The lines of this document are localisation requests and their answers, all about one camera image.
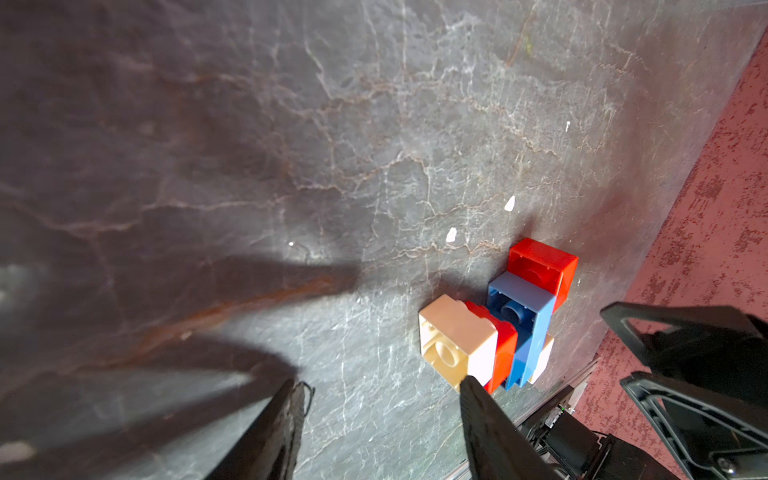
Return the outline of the long blue lego brick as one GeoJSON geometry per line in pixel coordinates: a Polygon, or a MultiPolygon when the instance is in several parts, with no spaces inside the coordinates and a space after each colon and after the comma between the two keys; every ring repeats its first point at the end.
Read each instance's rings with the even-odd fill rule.
{"type": "Polygon", "coordinates": [[[514,360],[504,386],[524,387],[532,378],[544,348],[556,296],[510,272],[488,284],[486,306],[518,334],[514,360]]]}

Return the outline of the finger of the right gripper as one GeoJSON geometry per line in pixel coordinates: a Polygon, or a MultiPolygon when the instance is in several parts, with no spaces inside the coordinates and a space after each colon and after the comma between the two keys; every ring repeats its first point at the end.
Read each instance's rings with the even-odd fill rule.
{"type": "Polygon", "coordinates": [[[767,408],[634,372],[620,385],[689,479],[765,479],[767,408]]]}
{"type": "Polygon", "coordinates": [[[652,373],[767,406],[767,321],[732,306],[614,302],[602,320],[652,373]]]}

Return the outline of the red lego brick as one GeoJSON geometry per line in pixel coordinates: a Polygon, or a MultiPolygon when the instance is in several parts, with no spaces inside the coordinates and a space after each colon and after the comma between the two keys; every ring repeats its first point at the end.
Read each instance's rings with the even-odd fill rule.
{"type": "Polygon", "coordinates": [[[471,301],[465,301],[464,304],[474,315],[489,320],[498,332],[493,376],[485,384],[485,390],[489,394],[493,394],[499,386],[506,382],[510,375],[514,363],[518,333],[511,323],[494,317],[485,306],[477,305],[471,301]]]}
{"type": "Polygon", "coordinates": [[[554,311],[568,299],[579,258],[531,238],[509,249],[507,271],[556,297],[554,311]]]}

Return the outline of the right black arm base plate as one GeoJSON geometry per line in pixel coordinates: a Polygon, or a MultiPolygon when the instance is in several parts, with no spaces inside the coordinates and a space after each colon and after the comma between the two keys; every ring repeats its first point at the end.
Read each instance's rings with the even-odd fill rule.
{"type": "Polygon", "coordinates": [[[598,433],[572,415],[578,390],[563,386],[520,426],[535,452],[567,479],[673,479],[647,452],[598,433]]]}

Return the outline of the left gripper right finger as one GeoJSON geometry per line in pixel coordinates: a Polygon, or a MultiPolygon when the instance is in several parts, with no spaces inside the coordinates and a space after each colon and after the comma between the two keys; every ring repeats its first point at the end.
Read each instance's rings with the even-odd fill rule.
{"type": "Polygon", "coordinates": [[[473,376],[460,382],[460,411],[473,479],[558,479],[473,376]]]}

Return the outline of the white lego brick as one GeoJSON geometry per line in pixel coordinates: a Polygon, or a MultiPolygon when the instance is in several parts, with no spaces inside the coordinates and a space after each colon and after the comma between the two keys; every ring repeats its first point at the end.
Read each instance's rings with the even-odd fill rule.
{"type": "Polygon", "coordinates": [[[535,384],[537,380],[541,377],[541,375],[544,373],[544,371],[546,370],[552,350],[553,350],[553,345],[554,345],[554,337],[550,334],[547,334],[541,353],[538,357],[536,367],[531,377],[528,379],[529,384],[535,384]]]}
{"type": "Polygon", "coordinates": [[[456,391],[466,376],[481,386],[493,377],[498,331],[465,303],[442,295],[419,311],[424,360],[456,391]]]}

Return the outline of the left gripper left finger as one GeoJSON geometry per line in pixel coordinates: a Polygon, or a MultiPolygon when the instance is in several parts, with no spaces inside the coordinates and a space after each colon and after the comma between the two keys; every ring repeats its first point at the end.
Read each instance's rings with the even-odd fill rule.
{"type": "Polygon", "coordinates": [[[309,384],[286,381],[207,479],[291,479],[313,397],[309,384]]]}

